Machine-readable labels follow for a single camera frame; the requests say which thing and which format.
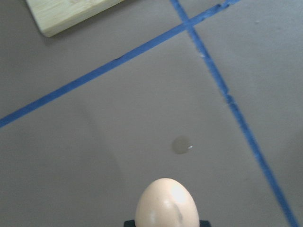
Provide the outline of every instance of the cutting board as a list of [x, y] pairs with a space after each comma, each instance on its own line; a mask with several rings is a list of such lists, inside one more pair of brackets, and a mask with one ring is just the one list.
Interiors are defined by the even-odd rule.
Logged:
[[40, 31], [51, 37], [123, 0], [27, 0]]

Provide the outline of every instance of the water droplet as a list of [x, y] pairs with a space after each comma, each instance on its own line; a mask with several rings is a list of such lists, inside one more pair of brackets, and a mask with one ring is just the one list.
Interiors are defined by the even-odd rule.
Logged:
[[176, 154], [187, 153], [193, 146], [190, 144], [190, 140], [186, 136], [177, 137], [171, 144], [172, 150]]

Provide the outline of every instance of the gray surface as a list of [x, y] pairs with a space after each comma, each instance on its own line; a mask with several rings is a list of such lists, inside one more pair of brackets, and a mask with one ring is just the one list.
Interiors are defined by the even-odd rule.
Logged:
[[[302, 221], [302, 4], [242, 0], [197, 29]], [[190, 16], [217, 1], [181, 1]], [[126, 0], [54, 38], [0, 3], [0, 118], [180, 23]], [[186, 136], [193, 148], [176, 154]], [[214, 227], [288, 226], [186, 33], [0, 129], [0, 226], [117, 227], [172, 177]]]
[[180, 24], [162, 0], [124, 1], [52, 38], [23, 1], [1, 1], [0, 21], [0, 117]]
[[189, 18], [224, 2], [224, 0], [179, 0]]
[[300, 0], [244, 0], [196, 27], [301, 223], [302, 12]]
[[[180, 135], [194, 146], [187, 154], [171, 150]], [[286, 226], [185, 33], [0, 136], [1, 226], [122, 226], [144, 188], [161, 177], [183, 183], [200, 218], [214, 226]]]

